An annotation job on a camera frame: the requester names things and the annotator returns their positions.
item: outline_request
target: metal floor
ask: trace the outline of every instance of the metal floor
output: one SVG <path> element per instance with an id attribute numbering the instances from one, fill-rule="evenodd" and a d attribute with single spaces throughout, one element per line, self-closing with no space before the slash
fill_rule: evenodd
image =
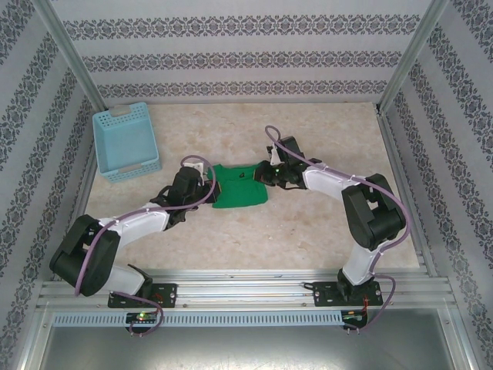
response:
<path id="1" fill-rule="evenodd" d="M 337 327 L 53 328 L 45 370 L 453 368 L 436 310 L 387 310 L 369 332 Z"/>

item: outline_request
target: basket handle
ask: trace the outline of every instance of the basket handle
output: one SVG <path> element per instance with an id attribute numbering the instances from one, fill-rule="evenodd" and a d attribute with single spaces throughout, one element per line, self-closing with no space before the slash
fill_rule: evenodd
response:
<path id="1" fill-rule="evenodd" d="M 120 117 L 130 114 L 132 110 L 130 109 L 130 106 L 114 106 L 108 112 L 112 117 Z"/>
<path id="2" fill-rule="evenodd" d="M 142 164 L 137 163 L 137 164 L 133 164 L 132 166 L 127 166 L 127 167 L 119 168 L 118 169 L 118 172 L 119 173 L 127 173 L 127 172 L 130 172 L 130 171 L 138 170 L 141 167 L 142 167 Z"/>

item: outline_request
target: damask pattern wall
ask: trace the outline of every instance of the damask pattern wall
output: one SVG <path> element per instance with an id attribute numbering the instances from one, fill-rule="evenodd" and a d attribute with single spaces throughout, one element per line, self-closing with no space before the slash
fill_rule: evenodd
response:
<path id="1" fill-rule="evenodd" d="M 420 222 L 493 368 L 493 9 L 454 0 L 387 112 Z"/>
<path id="2" fill-rule="evenodd" d="M 377 102 L 429 0 L 56 0 L 108 106 Z"/>
<path id="3" fill-rule="evenodd" d="M 15 362 L 92 149 L 92 107 L 29 0 L 0 2 L 0 369 Z"/>

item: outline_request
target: aluminum frame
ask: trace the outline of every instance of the aluminum frame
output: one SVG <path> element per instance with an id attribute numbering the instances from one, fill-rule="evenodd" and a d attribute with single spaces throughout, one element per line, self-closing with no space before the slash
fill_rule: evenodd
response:
<path id="1" fill-rule="evenodd" d="M 426 43 L 426 39 L 431 34 L 431 31 L 440 18 L 441 13 L 445 10 L 447 4 L 448 0 L 431 0 L 430 5 L 423 15 L 423 19 L 418 25 L 418 29 L 416 29 L 416 32 L 413 34 L 406 51 L 402 55 L 397 68 L 392 74 L 392 77 L 382 94 L 380 102 L 378 102 L 381 111 L 388 110 L 389 106 L 392 104 L 402 83 L 406 79 L 407 73 L 414 64 L 414 61 Z"/>
<path id="2" fill-rule="evenodd" d="M 81 84 L 94 109 L 98 112 L 107 110 L 108 108 L 97 85 L 92 80 L 86 65 L 72 43 L 67 30 L 56 14 L 50 0 L 33 0 L 32 4 L 48 28 L 49 33 L 55 40 L 56 45 L 65 57 L 65 60 L 74 72 L 77 81 Z"/>
<path id="3" fill-rule="evenodd" d="M 417 220 L 416 209 L 405 181 L 404 171 L 397 160 L 394 142 L 389 136 L 388 122 L 377 110 L 376 115 L 401 199 L 410 208 L 412 217 Z M 97 170 L 94 151 L 89 161 L 74 217 L 84 213 L 89 199 Z M 411 236 L 416 248 L 419 268 L 377 270 L 377 272 L 389 274 L 397 281 L 395 296 L 387 309 L 436 309 L 455 368 L 477 369 L 478 363 L 464 329 L 449 280 L 447 277 L 438 277 L 419 224 L 413 225 Z M 166 312 L 195 312 L 204 316 L 218 312 L 328 312 L 356 308 L 354 306 L 316 308 L 311 291 L 303 288 L 304 282 L 337 280 L 335 270 L 151 270 L 147 272 L 156 283 L 173 282 L 179 286 L 176 307 L 166 309 Z M 386 299 L 391 283 L 389 281 L 380 281 L 380 283 L 383 298 Z M 40 368 L 46 343 L 58 313 L 72 312 L 76 315 L 83 315 L 139 311 L 138 309 L 108 308 L 107 300 L 107 294 L 75 298 L 73 287 L 67 283 L 63 281 L 44 282 L 17 369 Z"/>

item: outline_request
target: gray cable channel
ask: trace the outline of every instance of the gray cable channel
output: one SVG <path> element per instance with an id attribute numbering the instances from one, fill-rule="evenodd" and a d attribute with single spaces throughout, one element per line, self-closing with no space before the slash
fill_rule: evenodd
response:
<path id="1" fill-rule="evenodd" d="M 125 312 L 59 312 L 53 320 L 54 328 L 108 328 L 128 326 Z M 166 312 L 162 327 L 168 328 L 225 328 L 266 326 L 334 326 L 342 325 L 340 311 L 289 312 Z M 147 327 L 153 324 L 136 324 Z"/>

